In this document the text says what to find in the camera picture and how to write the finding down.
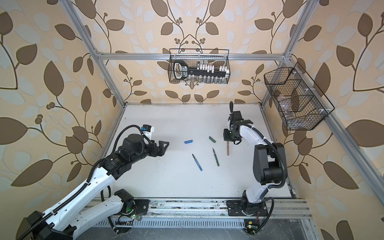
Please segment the black tool with white bits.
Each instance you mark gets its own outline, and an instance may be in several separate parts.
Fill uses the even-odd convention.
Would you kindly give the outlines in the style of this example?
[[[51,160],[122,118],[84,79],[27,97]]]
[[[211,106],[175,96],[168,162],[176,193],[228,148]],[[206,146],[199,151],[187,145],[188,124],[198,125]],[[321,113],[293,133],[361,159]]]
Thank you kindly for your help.
[[[171,65],[171,73],[174,74],[177,80],[201,80],[201,81],[212,81],[212,80],[228,80],[231,72],[227,66],[202,64],[196,62],[195,64],[187,64],[183,60],[176,60]]]

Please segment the aluminium frame post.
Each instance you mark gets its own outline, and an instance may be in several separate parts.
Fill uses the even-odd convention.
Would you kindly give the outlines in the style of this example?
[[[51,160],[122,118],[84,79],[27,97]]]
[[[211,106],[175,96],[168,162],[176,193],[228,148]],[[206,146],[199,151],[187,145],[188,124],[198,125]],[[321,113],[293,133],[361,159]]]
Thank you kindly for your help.
[[[301,37],[307,23],[315,12],[318,3],[319,1],[315,0],[307,1],[283,54],[259,54],[259,61],[278,61],[278,68],[292,67],[294,64],[294,61],[292,60],[292,55],[294,53],[295,47],[299,42],[299,38]]]
[[[90,53],[92,59],[95,61],[95,64],[97,68],[100,70],[101,74],[103,75],[107,86],[111,89],[111,92],[114,94],[114,96],[117,99],[117,103],[119,103],[123,108],[125,107],[126,103],[120,93],[120,90],[118,86],[115,84],[107,66],[104,64],[102,60],[98,57],[98,50],[93,44],[93,41],[91,37],[88,35],[88,32],[83,25],[81,18],[77,15],[75,7],[72,3],[72,1],[59,1],[61,4],[64,12],[67,14],[68,18],[74,25],[76,31],[78,32],[81,40],[83,41],[83,44],[85,45],[86,49]]]

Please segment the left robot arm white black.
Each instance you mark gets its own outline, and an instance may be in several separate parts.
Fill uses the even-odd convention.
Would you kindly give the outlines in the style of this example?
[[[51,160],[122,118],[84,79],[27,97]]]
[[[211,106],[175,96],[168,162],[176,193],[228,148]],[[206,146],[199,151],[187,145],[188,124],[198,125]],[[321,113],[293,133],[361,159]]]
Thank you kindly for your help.
[[[130,134],[114,152],[98,160],[88,178],[57,204],[44,212],[35,211],[24,224],[29,228],[17,234],[18,240],[75,240],[98,222],[115,215],[130,205],[133,196],[121,189],[102,203],[84,207],[105,188],[119,179],[132,165],[146,157],[162,157],[169,142],[150,140],[145,134]]]

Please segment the aluminium frame left post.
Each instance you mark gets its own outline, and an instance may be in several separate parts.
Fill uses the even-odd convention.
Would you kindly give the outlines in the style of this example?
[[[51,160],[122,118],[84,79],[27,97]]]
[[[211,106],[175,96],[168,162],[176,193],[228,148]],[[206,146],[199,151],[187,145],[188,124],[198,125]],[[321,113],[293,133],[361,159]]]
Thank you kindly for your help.
[[[77,15],[75,7],[72,3],[72,1],[59,1],[61,4],[64,12],[67,14],[68,18],[74,25],[76,31],[78,32],[81,40],[83,41],[83,44],[85,45],[86,49],[90,53],[92,59],[95,61],[95,64],[97,68],[100,70],[101,74],[103,75],[107,86],[111,89],[111,92],[114,94],[114,96],[117,99],[117,103],[119,103],[123,108],[125,107],[126,103],[120,93],[120,90],[118,86],[115,84],[107,66],[104,64],[102,60],[98,57],[98,50],[93,44],[93,41],[91,37],[88,35],[88,32],[83,25],[81,18]]]

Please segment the blue pen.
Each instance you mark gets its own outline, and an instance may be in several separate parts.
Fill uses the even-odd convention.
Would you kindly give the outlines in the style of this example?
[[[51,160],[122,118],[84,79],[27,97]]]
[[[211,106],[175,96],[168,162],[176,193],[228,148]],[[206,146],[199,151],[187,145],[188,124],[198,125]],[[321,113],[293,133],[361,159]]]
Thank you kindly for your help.
[[[192,154],[192,156],[193,156],[193,159],[194,159],[195,163],[197,164],[198,168],[200,169],[200,171],[203,171],[203,169],[202,169],[202,167],[201,167],[199,161],[198,161],[197,158],[195,157],[195,155]]]

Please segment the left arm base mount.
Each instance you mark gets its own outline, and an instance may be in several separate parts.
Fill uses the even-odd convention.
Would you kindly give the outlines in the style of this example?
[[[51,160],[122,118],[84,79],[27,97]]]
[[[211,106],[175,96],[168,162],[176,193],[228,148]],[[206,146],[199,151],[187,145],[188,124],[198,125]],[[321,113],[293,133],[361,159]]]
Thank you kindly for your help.
[[[148,212],[149,200],[136,199],[123,204],[123,208],[117,214],[108,217],[110,227],[116,234],[127,233],[134,226],[134,223],[141,220],[141,217]]]

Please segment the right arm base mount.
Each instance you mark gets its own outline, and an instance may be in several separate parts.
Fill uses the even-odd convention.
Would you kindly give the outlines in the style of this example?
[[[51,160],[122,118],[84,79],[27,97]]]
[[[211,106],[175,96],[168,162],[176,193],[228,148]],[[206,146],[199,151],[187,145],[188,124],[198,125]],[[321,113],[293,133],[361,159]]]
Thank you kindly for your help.
[[[245,198],[241,198],[240,200],[226,201],[226,206],[230,217],[251,218],[251,220],[244,221],[245,227],[243,228],[243,231],[251,236],[257,235],[271,216],[266,202],[251,204]]]

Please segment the green pen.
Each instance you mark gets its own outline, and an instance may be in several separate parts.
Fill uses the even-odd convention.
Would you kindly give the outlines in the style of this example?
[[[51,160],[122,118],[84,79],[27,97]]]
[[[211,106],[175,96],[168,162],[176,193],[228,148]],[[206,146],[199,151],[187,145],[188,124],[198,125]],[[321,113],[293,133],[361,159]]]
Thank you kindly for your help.
[[[218,160],[218,157],[217,157],[217,154],[216,154],[216,151],[215,151],[214,148],[213,148],[213,154],[214,154],[214,158],[215,158],[216,164],[217,164],[217,166],[219,167],[219,166],[220,166],[220,163],[219,163],[219,160]]]

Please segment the aluminium frame right post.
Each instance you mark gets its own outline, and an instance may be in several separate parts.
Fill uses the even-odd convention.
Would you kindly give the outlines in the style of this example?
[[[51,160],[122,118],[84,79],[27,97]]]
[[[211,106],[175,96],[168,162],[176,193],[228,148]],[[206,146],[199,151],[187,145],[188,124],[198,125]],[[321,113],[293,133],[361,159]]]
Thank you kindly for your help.
[[[292,55],[294,53],[295,47],[299,42],[299,38],[301,37],[307,23],[315,12],[318,3],[319,1],[315,0],[307,1],[283,54],[259,54],[259,61],[278,61],[278,68],[292,67],[294,64],[294,61],[292,60]]]

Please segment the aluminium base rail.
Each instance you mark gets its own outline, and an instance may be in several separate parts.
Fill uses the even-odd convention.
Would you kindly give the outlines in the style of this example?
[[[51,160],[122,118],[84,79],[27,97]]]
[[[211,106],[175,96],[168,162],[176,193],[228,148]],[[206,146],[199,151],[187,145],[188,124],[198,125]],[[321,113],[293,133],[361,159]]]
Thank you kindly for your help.
[[[230,217],[226,201],[240,199],[150,198],[148,212],[133,228],[215,228],[243,229],[250,217]],[[266,201],[269,220],[311,220],[305,200],[275,199]]]

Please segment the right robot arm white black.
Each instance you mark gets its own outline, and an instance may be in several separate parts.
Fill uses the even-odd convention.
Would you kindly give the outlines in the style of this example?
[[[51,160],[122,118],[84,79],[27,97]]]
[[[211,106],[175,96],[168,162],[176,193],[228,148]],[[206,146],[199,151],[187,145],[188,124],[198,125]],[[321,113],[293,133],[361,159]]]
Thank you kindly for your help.
[[[253,173],[256,183],[243,192],[242,211],[251,215],[265,202],[271,189],[282,188],[287,181],[288,167],[285,148],[281,143],[269,141],[253,122],[245,120],[240,111],[230,111],[228,128],[224,129],[224,140],[239,145],[246,140],[253,147]]]

